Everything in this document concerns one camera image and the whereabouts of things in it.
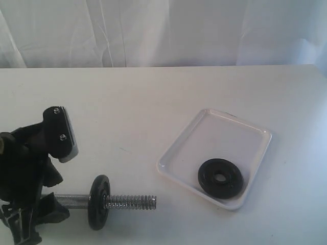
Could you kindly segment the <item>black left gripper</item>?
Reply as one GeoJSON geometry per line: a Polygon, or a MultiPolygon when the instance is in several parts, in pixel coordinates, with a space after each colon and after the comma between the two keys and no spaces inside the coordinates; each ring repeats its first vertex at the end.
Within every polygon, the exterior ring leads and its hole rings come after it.
{"type": "Polygon", "coordinates": [[[40,240],[36,226],[70,217],[53,193],[43,187],[63,181],[46,148],[43,123],[1,133],[1,221],[15,240],[40,240]]]}

